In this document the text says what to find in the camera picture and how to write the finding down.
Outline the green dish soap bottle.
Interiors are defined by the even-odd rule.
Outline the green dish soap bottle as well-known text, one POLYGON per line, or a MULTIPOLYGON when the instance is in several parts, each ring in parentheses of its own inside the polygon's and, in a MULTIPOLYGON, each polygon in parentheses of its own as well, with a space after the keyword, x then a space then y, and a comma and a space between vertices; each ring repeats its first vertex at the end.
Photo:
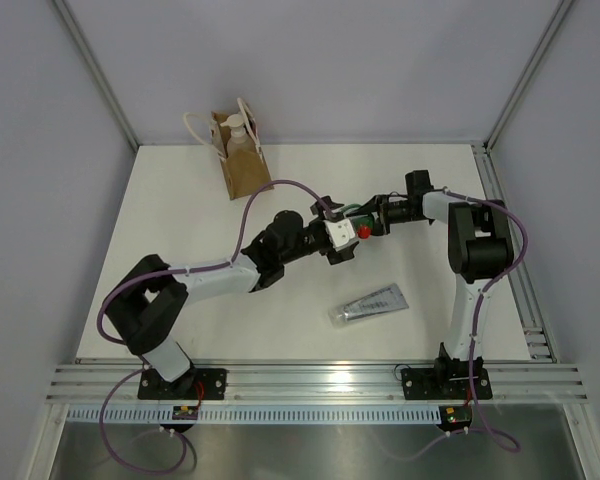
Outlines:
POLYGON ((352 203, 340 209, 343 216, 351 221, 355 233, 360 239, 372 236, 375 226, 375 208, 352 203))

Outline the beige pump bottle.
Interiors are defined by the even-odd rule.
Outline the beige pump bottle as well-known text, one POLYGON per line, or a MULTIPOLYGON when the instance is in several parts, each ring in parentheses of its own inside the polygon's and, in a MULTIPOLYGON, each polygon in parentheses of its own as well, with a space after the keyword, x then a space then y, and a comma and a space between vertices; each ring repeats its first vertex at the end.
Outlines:
POLYGON ((221 126, 230 129, 230 138, 226 145, 228 156, 236 152, 257 152, 255 141, 247 132, 245 120, 241 114, 228 116, 221 126))

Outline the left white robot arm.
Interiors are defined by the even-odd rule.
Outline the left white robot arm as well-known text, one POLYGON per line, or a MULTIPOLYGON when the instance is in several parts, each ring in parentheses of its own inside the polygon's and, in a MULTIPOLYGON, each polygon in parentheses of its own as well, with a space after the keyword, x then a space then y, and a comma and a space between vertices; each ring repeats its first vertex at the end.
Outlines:
POLYGON ((101 308, 122 344, 148 366, 139 398, 202 394, 204 375, 171 335, 186 304, 267 289, 283 278, 287 264, 315 253, 332 265, 351 260, 358 242, 354 222, 343 214, 305 223, 299 213, 284 210, 235 258, 177 269, 157 255, 144 257, 101 308))

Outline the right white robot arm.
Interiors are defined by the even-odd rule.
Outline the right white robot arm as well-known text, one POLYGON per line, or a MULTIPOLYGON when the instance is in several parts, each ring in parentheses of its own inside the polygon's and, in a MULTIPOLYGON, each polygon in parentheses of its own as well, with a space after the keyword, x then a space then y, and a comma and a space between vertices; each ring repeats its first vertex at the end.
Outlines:
POLYGON ((406 193, 381 194, 346 215, 363 238, 384 236, 395 224, 427 221, 447 226, 448 263, 456 290, 450 328, 431 367, 403 367, 407 400, 492 397, 482 337, 491 289, 514 263, 508 217, 501 201, 476 201, 436 189, 429 172, 405 175, 406 193))

